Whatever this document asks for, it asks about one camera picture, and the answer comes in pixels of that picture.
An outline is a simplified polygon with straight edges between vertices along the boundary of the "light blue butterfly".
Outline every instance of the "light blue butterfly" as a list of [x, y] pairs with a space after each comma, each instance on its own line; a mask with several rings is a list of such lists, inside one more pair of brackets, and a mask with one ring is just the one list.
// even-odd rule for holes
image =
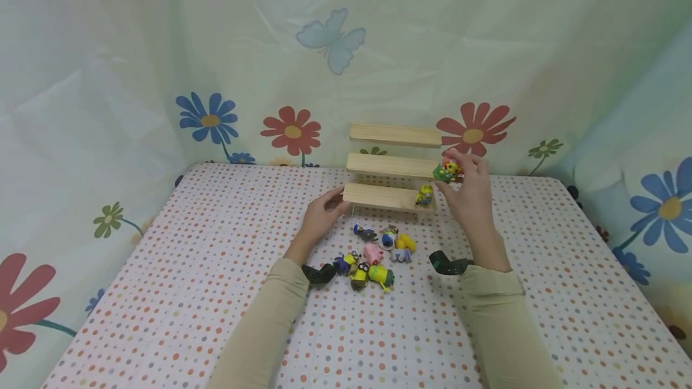
[[358, 28], [351, 30], [346, 36], [341, 31], [341, 26], [346, 21], [348, 10], [341, 8], [333, 10], [332, 16], [327, 19], [327, 24], [315, 20], [309, 25], [303, 26], [302, 30], [296, 34], [296, 39], [303, 47], [323, 48], [327, 56], [327, 65], [333, 74], [341, 75], [348, 67], [353, 52], [365, 42], [365, 29]]

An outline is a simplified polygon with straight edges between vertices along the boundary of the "polka dot tablecloth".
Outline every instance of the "polka dot tablecloth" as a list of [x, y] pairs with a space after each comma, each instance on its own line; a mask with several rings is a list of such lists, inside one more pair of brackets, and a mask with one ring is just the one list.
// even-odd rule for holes
[[[300, 226], [311, 199], [353, 181], [344, 170], [193, 166], [43, 385], [202, 389], [229, 334]], [[411, 186], [400, 179], [376, 184]], [[310, 264], [361, 250], [354, 222], [396, 224], [418, 243], [392, 263], [393, 291], [312, 288], [275, 388], [481, 388], [473, 333], [454, 307], [457, 277], [428, 255], [470, 256], [438, 194], [438, 213], [359, 208]], [[493, 177], [497, 228], [566, 388], [692, 389], [692, 363], [568, 192], [554, 179]]]

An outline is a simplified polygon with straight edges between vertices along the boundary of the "wooden step shelf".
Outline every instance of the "wooden step shelf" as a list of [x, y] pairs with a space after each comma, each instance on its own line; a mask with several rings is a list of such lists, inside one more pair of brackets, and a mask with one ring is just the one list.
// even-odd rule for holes
[[387, 209], [389, 211], [413, 212], [419, 214], [434, 213], [436, 202], [427, 206], [416, 206], [417, 190], [390, 188], [388, 186], [346, 184], [343, 198], [354, 206]]
[[415, 148], [442, 147], [440, 130], [430, 128], [351, 124], [350, 137], [351, 140], [365, 140], [377, 144], [406, 145]]
[[402, 179], [433, 180], [433, 170], [438, 161], [416, 158], [383, 157], [376, 154], [349, 153], [346, 161], [348, 172]]

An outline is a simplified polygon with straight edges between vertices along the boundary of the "left hand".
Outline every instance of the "left hand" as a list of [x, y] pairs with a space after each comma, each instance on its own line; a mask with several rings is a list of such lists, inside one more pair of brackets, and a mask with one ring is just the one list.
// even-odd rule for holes
[[285, 258], [290, 258], [299, 266], [307, 261], [310, 251], [329, 233], [336, 220], [351, 208], [351, 203], [343, 201], [343, 190], [343, 186], [329, 190], [307, 205], [300, 230], [286, 251]]

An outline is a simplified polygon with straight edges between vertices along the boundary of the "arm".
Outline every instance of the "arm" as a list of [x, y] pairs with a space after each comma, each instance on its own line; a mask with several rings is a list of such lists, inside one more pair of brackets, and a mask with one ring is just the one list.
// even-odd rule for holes
[[299, 233], [233, 330], [206, 389], [269, 387], [309, 287], [301, 266], [350, 207], [342, 201], [342, 191], [333, 189], [308, 205]]
[[464, 301], [457, 300], [489, 389], [558, 389], [563, 385], [529, 315], [524, 289], [512, 271], [505, 242], [493, 223], [486, 161], [455, 149], [445, 152], [464, 169], [455, 191], [439, 182], [452, 215], [469, 239], [474, 265], [461, 275]]

